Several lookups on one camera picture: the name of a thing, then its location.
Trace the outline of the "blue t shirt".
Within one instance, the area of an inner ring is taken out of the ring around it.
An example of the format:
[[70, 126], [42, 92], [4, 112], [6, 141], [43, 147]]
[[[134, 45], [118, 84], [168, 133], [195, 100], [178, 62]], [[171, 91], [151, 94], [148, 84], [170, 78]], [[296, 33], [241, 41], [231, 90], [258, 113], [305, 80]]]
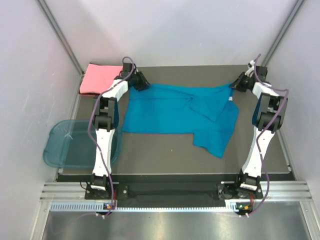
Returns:
[[131, 89], [122, 130], [135, 134], [192, 134], [193, 145], [217, 158], [224, 156], [239, 109], [233, 90], [153, 84]]

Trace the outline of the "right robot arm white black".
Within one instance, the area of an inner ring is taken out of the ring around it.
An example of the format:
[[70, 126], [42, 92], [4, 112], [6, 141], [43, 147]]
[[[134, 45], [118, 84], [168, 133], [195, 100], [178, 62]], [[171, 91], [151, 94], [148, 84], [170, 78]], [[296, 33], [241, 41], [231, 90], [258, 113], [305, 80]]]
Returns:
[[220, 199], [248, 199], [261, 195], [264, 158], [272, 138], [283, 125], [289, 95], [287, 89], [272, 87], [266, 81], [267, 74], [267, 67], [257, 66], [252, 60], [248, 70], [229, 86], [239, 92], [251, 91], [257, 97], [257, 104], [252, 115], [253, 138], [247, 159], [234, 183], [217, 185]]

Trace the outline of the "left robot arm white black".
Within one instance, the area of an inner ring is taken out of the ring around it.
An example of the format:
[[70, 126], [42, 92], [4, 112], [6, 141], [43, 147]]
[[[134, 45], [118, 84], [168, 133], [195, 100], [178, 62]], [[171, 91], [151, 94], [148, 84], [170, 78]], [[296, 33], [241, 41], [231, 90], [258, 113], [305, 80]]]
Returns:
[[88, 187], [105, 199], [113, 199], [115, 195], [111, 160], [113, 138], [119, 125], [118, 102], [130, 87], [139, 91], [150, 87], [132, 61], [123, 62], [121, 66], [91, 63], [80, 85], [81, 94], [95, 95], [87, 127], [96, 150]]

